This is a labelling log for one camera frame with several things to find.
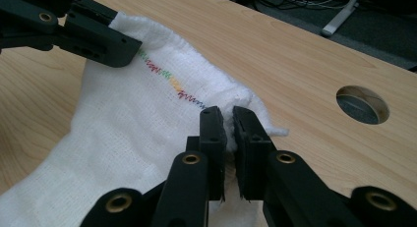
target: black plastic part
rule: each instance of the black plastic part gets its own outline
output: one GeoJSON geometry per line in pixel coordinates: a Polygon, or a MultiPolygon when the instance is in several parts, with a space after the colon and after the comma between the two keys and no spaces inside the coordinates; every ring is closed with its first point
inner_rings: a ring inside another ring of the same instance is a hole
{"type": "Polygon", "coordinates": [[[117,189],[97,201],[81,227],[140,226],[139,221],[145,217],[144,207],[141,193],[131,189],[117,189]]]}
{"type": "Polygon", "coordinates": [[[186,151],[200,151],[200,137],[187,137],[186,151]]]}
{"type": "Polygon", "coordinates": [[[208,207],[208,159],[198,151],[186,151],[177,155],[151,226],[207,226],[208,207]]]}
{"type": "Polygon", "coordinates": [[[267,159],[276,150],[256,114],[246,108],[233,109],[236,176],[241,197],[264,199],[267,185],[267,159]]]}
{"type": "Polygon", "coordinates": [[[9,22],[24,22],[34,30],[44,33],[53,33],[58,25],[58,19],[53,13],[22,0],[0,0],[0,14],[6,13],[9,22]]]}
{"type": "Polygon", "coordinates": [[[111,191],[95,203],[83,220],[81,227],[150,226],[163,186],[164,183],[161,183],[144,195],[136,190],[126,188],[111,191]],[[108,210],[109,204],[112,204],[114,209],[118,206],[122,207],[124,204],[129,205],[121,211],[110,212],[108,210]]]}
{"type": "Polygon", "coordinates": [[[349,207],[367,226],[417,226],[417,210],[396,195],[376,187],[353,190],[349,207]]]}
{"type": "Polygon", "coordinates": [[[200,113],[200,151],[208,157],[209,199],[224,200],[224,153],[227,137],[216,106],[200,113]]]}
{"type": "Polygon", "coordinates": [[[270,204],[264,201],[263,212],[269,227],[292,227],[291,219],[280,204],[270,204]]]}
{"type": "Polygon", "coordinates": [[[128,65],[137,54],[140,41],[108,27],[117,15],[114,10],[93,0],[56,2],[49,11],[42,0],[0,0],[0,49],[29,46],[47,51],[57,45],[115,68],[128,65]],[[67,19],[61,27],[57,17],[64,11],[67,19]]]}
{"type": "Polygon", "coordinates": [[[297,154],[272,152],[267,173],[293,226],[363,226],[297,154]]]}

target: wooden table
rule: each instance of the wooden table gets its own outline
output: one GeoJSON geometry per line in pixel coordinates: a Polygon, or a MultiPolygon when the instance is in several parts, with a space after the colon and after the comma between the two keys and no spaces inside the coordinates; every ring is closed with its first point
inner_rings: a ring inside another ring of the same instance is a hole
{"type": "MultiPolygon", "coordinates": [[[[417,207],[416,74],[226,0],[96,1],[174,29],[253,89],[276,126],[290,129],[275,145],[300,154],[333,190],[377,186],[417,207]],[[347,116],[336,102],[347,85],[376,93],[387,120],[347,116]]],[[[58,48],[0,55],[0,194],[68,133],[84,62],[58,48]]]]}

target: wood grain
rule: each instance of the wood grain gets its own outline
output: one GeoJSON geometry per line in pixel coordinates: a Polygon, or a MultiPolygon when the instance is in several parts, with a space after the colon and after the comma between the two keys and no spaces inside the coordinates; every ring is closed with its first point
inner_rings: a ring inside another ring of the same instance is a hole
{"type": "MultiPolygon", "coordinates": [[[[417,75],[226,0],[96,0],[150,17],[186,38],[214,65],[253,89],[276,126],[334,190],[377,186],[417,207],[417,75]],[[358,85],[389,117],[348,117],[336,93],[358,85]]],[[[82,58],[56,49],[0,56],[0,194],[26,177],[69,131],[82,58]]]]}

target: metal stand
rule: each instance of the metal stand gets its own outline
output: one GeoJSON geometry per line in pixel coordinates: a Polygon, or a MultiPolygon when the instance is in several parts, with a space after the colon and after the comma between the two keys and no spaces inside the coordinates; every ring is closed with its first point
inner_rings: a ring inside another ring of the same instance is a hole
{"type": "Polygon", "coordinates": [[[323,29],[322,35],[330,37],[346,21],[346,19],[355,11],[358,6],[358,0],[349,0],[344,7],[323,29]]]}

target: circular hole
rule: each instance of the circular hole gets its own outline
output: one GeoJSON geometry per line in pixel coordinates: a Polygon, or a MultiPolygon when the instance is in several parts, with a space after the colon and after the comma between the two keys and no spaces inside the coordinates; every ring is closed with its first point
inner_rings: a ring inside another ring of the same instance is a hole
{"type": "Polygon", "coordinates": [[[183,162],[189,165],[193,165],[200,162],[200,157],[195,154],[185,155],[183,157],[183,162]]]}
{"type": "Polygon", "coordinates": [[[389,117],[384,100],[373,91],[356,85],[342,87],[336,94],[339,107],[356,121],[378,125],[389,117]]]}
{"type": "Polygon", "coordinates": [[[287,154],[287,153],[282,153],[282,154],[279,154],[279,155],[276,157],[276,159],[277,159],[278,161],[282,162],[282,163],[287,163],[287,164],[290,164],[290,163],[294,163],[294,162],[295,162],[295,158],[294,158],[294,156],[292,156],[292,155],[290,155],[290,154],[287,154]]]}
{"type": "Polygon", "coordinates": [[[376,208],[393,211],[396,209],[395,201],[393,201],[390,197],[387,197],[384,194],[376,193],[376,192],[368,192],[366,193],[367,201],[376,208]]]}
{"type": "Polygon", "coordinates": [[[117,213],[125,210],[132,204],[132,197],[126,193],[117,194],[107,201],[106,210],[110,213],[117,213]]]}
{"type": "Polygon", "coordinates": [[[48,23],[52,21],[52,17],[47,13],[40,13],[39,18],[43,20],[44,22],[48,22],[48,23]]]}

